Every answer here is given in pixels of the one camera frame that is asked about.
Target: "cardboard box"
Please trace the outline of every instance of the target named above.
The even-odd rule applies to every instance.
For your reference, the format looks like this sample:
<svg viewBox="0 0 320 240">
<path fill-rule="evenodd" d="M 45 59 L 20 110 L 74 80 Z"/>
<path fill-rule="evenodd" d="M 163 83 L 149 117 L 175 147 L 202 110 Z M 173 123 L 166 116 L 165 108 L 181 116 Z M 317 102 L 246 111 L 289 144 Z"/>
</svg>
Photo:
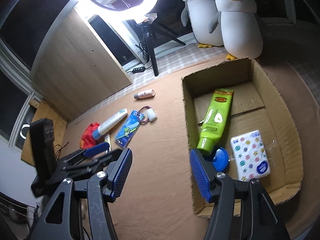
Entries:
<svg viewBox="0 0 320 240">
<path fill-rule="evenodd" d="M 224 62 L 185 76 L 182 85 L 190 149 L 198 144 L 201 129 L 198 123 L 205 118 L 214 89 L 233 89 L 230 117 L 217 144 L 224 147 L 231 158 L 225 172 L 238 179 L 230 138 L 259 130 L 271 168 L 271 174 L 260 181 L 275 204 L 297 194 L 303 177 L 299 135 L 287 105 L 256 61 Z M 201 197 L 193 176 L 192 194 L 195 213 L 210 217 L 213 204 Z M 236 200 L 234 215 L 239 214 L 240 202 Z"/>
</svg>

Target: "green tube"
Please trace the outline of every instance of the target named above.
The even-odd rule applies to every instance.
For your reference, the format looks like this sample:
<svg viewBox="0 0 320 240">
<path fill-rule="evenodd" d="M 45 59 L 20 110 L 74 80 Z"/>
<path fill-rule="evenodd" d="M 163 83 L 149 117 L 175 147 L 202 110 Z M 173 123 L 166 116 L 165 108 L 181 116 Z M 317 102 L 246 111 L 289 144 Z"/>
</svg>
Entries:
<svg viewBox="0 0 320 240">
<path fill-rule="evenodd" d="M 201 127 L 200 140 L 197 148 L 203 155 L 210 155 L 220 140 L 227 123 L 227 117 L 233 96 L 233 90 L 219 88 L 213 93 L 208 112 Z"/>
</svg>

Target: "green tube cap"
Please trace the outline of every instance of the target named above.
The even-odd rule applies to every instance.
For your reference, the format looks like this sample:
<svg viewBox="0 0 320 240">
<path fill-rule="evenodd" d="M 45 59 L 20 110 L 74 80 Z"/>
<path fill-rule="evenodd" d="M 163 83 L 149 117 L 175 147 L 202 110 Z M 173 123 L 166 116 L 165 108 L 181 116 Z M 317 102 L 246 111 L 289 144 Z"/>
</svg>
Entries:
<svg viewBox="0 0 320 240">
<path fill-rule="evenodd" d="M 209 138 L 203 137 L 203 138 L 200 138 L 197 148 L 206 151 L 202 153 L 203 155 L 211 155 L 215 144 L 216 144 L 215 141 Z"/>
</svg>

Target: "blue round lid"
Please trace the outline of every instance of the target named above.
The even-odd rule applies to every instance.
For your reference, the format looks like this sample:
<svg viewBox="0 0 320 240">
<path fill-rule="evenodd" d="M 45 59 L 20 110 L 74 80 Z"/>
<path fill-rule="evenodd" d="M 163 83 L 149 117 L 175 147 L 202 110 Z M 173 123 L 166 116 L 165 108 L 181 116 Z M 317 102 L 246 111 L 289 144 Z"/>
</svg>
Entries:
<svg viewBox="0 0 320 240">
<path fill-rule="evenodd" d="M 224 171 L 224 169 L 228 166 L 228 162 L 228 152 L 222 147 L 218 148 L 212 161 L 212 164 L 216 168 L 217 172 Z"/>
</svg>

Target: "white tissue package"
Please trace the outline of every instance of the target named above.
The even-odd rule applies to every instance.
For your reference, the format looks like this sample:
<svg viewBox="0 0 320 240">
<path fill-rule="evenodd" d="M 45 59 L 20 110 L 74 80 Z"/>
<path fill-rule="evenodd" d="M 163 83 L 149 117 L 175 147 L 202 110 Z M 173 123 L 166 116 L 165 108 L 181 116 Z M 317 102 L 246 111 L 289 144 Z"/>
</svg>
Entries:
<svg viewBox="0 0 320 240">
<path fill-rule="evenodd" d="M 259 130 L 232 137 L 230 143 L 239 180 L 249 181 L 270 174 L 268 157 Z"/>
</svg>

